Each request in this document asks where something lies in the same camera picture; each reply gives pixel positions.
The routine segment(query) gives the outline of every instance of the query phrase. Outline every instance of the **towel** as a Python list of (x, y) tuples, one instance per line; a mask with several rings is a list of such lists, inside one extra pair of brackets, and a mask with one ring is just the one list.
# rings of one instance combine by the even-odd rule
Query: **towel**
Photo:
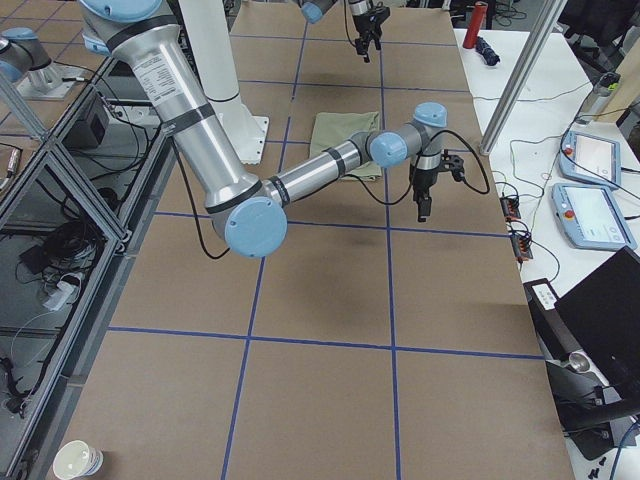
[[(378, 112), (320, 112), (316, 115), (316, 121), (313, 125), (309, 156), (315, 157), (323, 150), (335, 147), (356, 132), (371, 132), (379, 128), (380, 114)], [(367, 162), (349, 173), (360, 177), (362, 180), (373, 181), (382, 176), (382, 169), (373, 162)]]

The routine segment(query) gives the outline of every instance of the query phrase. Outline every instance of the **blue joint cap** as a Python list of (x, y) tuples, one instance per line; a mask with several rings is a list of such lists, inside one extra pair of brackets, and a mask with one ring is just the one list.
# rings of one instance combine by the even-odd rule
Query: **blue joint cap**
[(389, 168), (404, 162), (409, 152), (404, 138), (394, 132), (384, 132), (373, 139), (369, 154), (382, 168)]
[(318, 23), (324, 16), (320, 7), (312, 2), (305, 3), (300, 10), (302, 10), (302, 15), (304, 15), (304, 18), (306, 18), (309, 23)]
[(22, 72), (10, 63), (0, 60), (0, 72), (9, 79), (11, 83), (17, 82), (22, 77)]
[(10, 28), (2, 32), (2, 35), (7, 38), (7, 40), (37, 40), (38, 36), (34, 33), (33, 30), (27, 27), (16, 27)]
[(284, 241), (287, 216), (267, 197), (252, 197), (233, 209), (224, 228), (229, 248), (245, 257), (266, 257)]
[(90, 52), (97, 53), (98, 55), (104, 55), (105, 57), (111, 56), (111, 52), (102, 40), (90, 37), (84, 33), (82, 34), (82, 37), (84, 38), (85, 48)]
[(418, 105), (413, 112), (413, 119), (429, 127), (445, 128), (447, 126), (447, 109), (435, 102)]
[(149, 18), (162, 0), (80, 0), (80, 3), (105, 20), (134, 23)]

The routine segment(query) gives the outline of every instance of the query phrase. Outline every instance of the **black monitor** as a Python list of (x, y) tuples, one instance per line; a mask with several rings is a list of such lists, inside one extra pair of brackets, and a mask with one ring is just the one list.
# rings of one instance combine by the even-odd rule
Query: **black monitor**
[(620, 396), (640, 398), (640, 257), (622, 248), (556, 309)]

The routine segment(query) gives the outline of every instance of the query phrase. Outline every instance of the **red cylinder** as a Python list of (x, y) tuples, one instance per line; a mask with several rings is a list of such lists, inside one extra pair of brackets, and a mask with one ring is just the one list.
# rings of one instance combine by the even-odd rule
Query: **red cylinder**
[(487, 6), (486, 2), (476, 2), (473, 7), (473, 14), (471, 15), (469, 27), (467, 28), (467, 34), (464, 36), (464, 42), (462, 42), (464, 48), (474, 48), (476, 46), (482, 20), (484, 20), (484, 16), (487, 14)]

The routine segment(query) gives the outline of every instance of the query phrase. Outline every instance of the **white sticker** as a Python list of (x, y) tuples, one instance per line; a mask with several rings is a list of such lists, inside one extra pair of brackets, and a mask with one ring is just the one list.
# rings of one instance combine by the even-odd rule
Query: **white sticker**
[(151, 103), (158, 106), (180, 95), (182, 88), (162, 55), (154, 55), (133, 68)]
[(534, 285), (533, 292), (536, 294), (545, 310), (553, 310), (556, 308), (556, 300), (558, 299), (546, 283)]

